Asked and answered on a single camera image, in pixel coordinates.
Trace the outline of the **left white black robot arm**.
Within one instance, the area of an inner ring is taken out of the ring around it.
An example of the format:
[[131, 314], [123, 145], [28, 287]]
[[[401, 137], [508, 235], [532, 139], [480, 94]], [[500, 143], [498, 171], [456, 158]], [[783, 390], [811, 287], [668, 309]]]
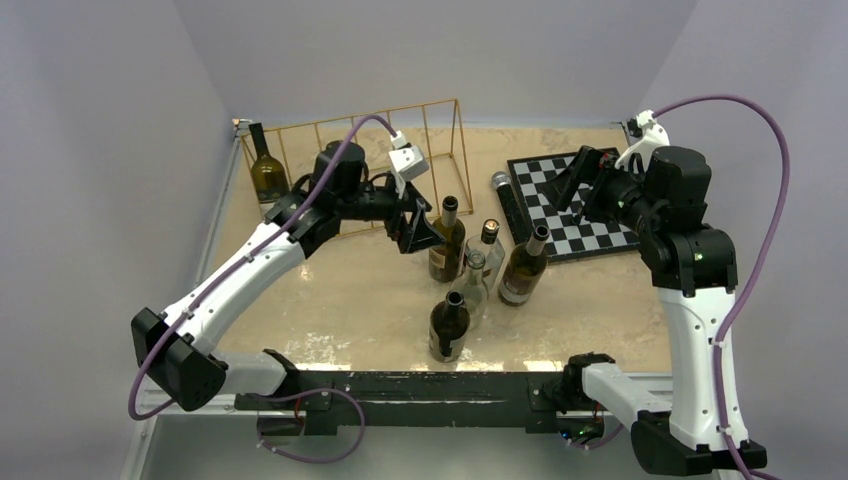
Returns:
[[427, 219], [432, 207], [412, 181], [428, 162], [421, 149], [395, 139], [390, 168], [376, 186], [363, 175], [363, 149], [335, 141], [314, 171], [276, 201], [247, 242], [192, 292], [156, 313], [140, 310], [131, 334], [140, 372], [185, 411], [219, 394], [257, 394], [272, 408], [297, 399], [294, 365], [266, 350], [226, 356], [218, 343], [241, 314], [277, 279], [338, 235], [344, 220], [380, 221], [402, 254], [444, 244]]

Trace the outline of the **green bottle silver cap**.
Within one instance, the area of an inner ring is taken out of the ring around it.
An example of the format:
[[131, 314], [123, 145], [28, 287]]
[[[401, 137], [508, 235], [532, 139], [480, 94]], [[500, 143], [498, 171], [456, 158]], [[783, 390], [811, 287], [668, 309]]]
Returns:
[[429, 249], [429, 274], [437, 282], [452, 282], [459, 274], [466, 228], [458, 218], [459, 202], [455, 196], [442, 200], [441, 216], [432, 226], [444, 237], [445, 243]]

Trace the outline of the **clear round glass bottle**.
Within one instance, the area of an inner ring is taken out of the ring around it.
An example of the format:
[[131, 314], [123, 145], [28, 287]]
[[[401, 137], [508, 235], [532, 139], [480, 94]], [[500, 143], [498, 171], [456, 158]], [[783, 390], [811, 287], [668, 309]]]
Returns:
[[480, 325], [488, 304], [489, 291], [484, 279], [485, 266], [485, 255], [478, 250], [471, 250], [465, 256], [464, 272], [451, 284], [451, 290], [459, 291], [464, 296], [470, 315], [470, 330]]

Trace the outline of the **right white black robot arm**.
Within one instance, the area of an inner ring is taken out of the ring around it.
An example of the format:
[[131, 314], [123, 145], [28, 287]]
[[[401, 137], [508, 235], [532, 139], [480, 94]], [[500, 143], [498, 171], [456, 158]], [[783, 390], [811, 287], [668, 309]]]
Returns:
[[572, 356], [542, 396], [560, 411], [601, 406], [628, 430], [642, 469], [691, 476], [765, 467], [766, 449], [748, 434], [735, 385], [730, 314], [740, 303], [735, 246], [704, 222], [712, 172], [705, 157], [657, 148], [643, 173], [620, 169], [589, 146], [545, 187], [557, 205], [581, 185], [580, 214], [633, 231], [667, 320], [672, 397], [662, 400], [624, 374], [606, 354]]

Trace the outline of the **dark bottle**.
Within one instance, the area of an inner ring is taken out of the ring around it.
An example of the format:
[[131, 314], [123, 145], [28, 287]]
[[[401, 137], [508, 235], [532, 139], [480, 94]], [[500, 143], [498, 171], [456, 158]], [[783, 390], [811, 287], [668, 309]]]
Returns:
[[450, 290], [430, 313], [429, 351], [441, 363], [458, 359], [471, 322], [464, 295]]
[[270, 153], [262, 124], [251, 123], [249, 131], [256, 152], [250, 174], [259, 205], [268, 209], [290, 192], [289, 183], [284, 165]]

